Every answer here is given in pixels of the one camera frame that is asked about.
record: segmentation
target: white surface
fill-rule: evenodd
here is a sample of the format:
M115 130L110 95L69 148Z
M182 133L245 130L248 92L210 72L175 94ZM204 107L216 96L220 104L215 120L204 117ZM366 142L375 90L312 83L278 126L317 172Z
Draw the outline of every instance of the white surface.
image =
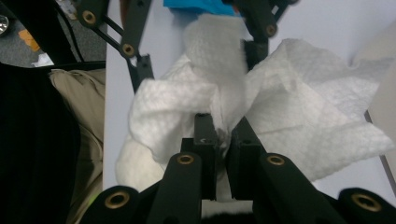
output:
M108 15L120 23L119 1L110 1ZM156 77L163 75L183 50L182 30L193 19L187 13L173 14L153 0L141 52L149 52ZM278 24L271 50L286 37L303 38L314 46L329 49L347 61L376 33L396 19L392 0L302 0L291 7ZM107 49L107 87L105 124L104 188L117 185L115 161L127 134L127 114L133 99L132 85L125 61ZM380 160L355 163L315 185L333 197L340 189L360 187L378 193L396 204Z

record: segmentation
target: crumpled paper towel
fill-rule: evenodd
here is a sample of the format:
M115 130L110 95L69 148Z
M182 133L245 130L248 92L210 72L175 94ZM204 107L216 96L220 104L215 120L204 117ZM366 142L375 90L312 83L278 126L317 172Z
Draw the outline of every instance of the crumpled paper towel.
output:
M47 53L42 53L38 55L38 61L36 63L32 63L32 65L34 65L35 67L42 67L53 65L53 62Z
M201 16L186 30L186 54L161 79L142 83L117 162L120 184L141 191L160 180L181 139L193 137L196 113L212 114L224 155L231 130L247 116L266 150L291 158L310 180L393 148L363 116L393 60L348 67L289 39L246 75L243 26L239 18ZM203 201L203 217L251 212L251 202L231 199L224 172L219 202Z

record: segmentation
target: black fabric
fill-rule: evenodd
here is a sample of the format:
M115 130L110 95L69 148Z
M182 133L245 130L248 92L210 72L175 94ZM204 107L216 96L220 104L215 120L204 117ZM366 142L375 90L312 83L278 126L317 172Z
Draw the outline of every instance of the black fabric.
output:
M78 151L47 74L0 63L0 223L65 223Z

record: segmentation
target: blue object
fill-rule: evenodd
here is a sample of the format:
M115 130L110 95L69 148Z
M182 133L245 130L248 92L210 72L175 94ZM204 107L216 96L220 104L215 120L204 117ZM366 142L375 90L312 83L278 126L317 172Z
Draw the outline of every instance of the blue object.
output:
M197 13L208 12L216 15L235 16L233 7L224 5L221 0L163 0L163 5Z

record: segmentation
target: brass screw insert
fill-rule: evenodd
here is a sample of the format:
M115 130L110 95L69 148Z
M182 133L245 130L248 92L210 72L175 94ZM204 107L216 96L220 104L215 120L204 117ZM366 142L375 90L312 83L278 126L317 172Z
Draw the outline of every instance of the brass screw insert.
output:
M84 18L84 21L87 22L88 24L95 24L96 23L96 17L93 15L91 11L85 10L82 12L82 18Z
M122 51L128 56L134 55L134 48L129 44L124 44L122 46Z
M109 195L105 200L105 206L110 209L117 209L123 207L129 201L129 193L120 190Z
M194 157L190 155L181 155L177 157L177 162L183 165L188 165L194 162Z
M382 206L379 202L377 202L374 198L369 195L354 193L352 194L352 201L357 204L359 207L371 211L371 212L379 212L382 209Z
M269 156L267 160L272 163L273 165L283 165L285 164L285 160L283 160L279 156Z
M276 33L276 28L274 25L268 25L266 31L269 36L273 36Z

